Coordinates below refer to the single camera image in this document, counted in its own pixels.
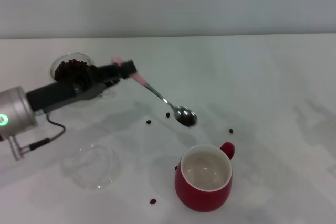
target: white table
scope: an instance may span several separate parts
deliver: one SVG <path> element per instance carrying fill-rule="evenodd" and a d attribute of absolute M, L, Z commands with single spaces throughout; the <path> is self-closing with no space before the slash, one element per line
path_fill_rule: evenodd
<path fill-rule="evenodd" d="M 51 63 L 68 52 L 96 65 L 133 59 L 172 103 L 197 113 L 198 125 L 167 119 L 169 108 L 133 80 L 92 106 L 61 108 L 52 118 L 66 134 L 23 162 L 2 143 L 1 223 L 336 223 L 336 35 L 1 40 L 0 90 L 50 83 Z M 59 130 L 38 122 L 18 136 L 22 144 Z M 190 146 L 225 141 L 236 146 L 228 201 L 210 213 L 189 210 L 174 167 Z M 65 169 L 90 142 L 109 143 L 122 164 L 102 191 L 77 187 Z"/>

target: spoon handle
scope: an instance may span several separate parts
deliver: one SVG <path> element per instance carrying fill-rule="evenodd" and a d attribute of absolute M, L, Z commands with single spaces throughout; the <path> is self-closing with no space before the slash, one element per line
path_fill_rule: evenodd
<path fill-rule="evenodd" d="M 118 65 L 121 65 L 121 64 L 124 63 L 124 61 L 119 57 L 112 57 L 112 62 L 116 63 Z M 165 97 L 163 97 L 159 92 L 157 92 L 152 86 L 150 86 L 141 75 L 139 75 L 138 73 L 134 73 L 134 74 L 131 74 L 130 77 L 133 80 L 135 80 L 137 83 L 139 83 L 140 85 L 147 88 L 149 91 L 151 91 L 153 94 L 155 94 L 162 101 L 167 103 L 172 109 L 174 109 L 174 106 Z"/>

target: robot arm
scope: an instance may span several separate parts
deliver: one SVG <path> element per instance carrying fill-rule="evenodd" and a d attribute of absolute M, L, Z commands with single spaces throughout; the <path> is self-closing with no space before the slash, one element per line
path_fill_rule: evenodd
<path fill-rule="evenodd" d="M 133 61 L 118 66 L 89 66 L 67 82 L 53 83 L 24 93 L 22 87 L 0 92 L 0 141 L 8 139 L 16 160 L 50 142 L 47 138 L 21 148 L 15 136 L 36 126 L 35 114 L 49 113 L 62 106 L 92 99 L 104 89 L 126 79 L 137 69 Z"/>

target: silver spoon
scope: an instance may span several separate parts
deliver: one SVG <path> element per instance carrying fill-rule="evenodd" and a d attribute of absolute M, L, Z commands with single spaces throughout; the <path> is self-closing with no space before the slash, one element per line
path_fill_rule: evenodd
<path fill-rule="evenodd" d="M 112 62 L 116 63 L 118 65 L 123 64 L 123 60 L 119 57 L 113 57 Z M 163 97 L 160 93 L 158 93 L 152 86 L 150 86 L 146 80 L 139 75 L 138 73 L 134 73 L 130 75 L 130 77 L 135 80 L 140 85 L 143 85 L 146 87 L 149 91 L 151 91 L 153 94 L 155 94 L 157 97 L 159 97 L 162 101 L 164 101 L 166 104 L 168 104 L 172 110 L 174 111 L 175 118 L 183 125 L 187 127 L 191 127 L 196 124 L 197 122 L 197 115 L 190 109 L 186 107 L 179 107 L 172 105 L 165 97 Z"/>
<path fill-rule="evenodd" d="M 175 118 L 184 126 L 191 127 L 197 122 L 197 115 L 190 109 L 186 107 L 174 106 L 172 105 L 165 97 L 158 93 L 152 86 L 147 82 L 144 84 L 144 87 L 155 94 L 158 98 L 168 104 L 174 111 Z"/>

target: white wall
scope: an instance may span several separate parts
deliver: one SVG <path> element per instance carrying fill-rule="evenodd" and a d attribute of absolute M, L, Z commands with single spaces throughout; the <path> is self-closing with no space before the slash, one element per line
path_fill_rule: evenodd
<path fill-rule="evenodd" d="M 0 38 L 336 32 L 336 0 L 0 0 Z"/>

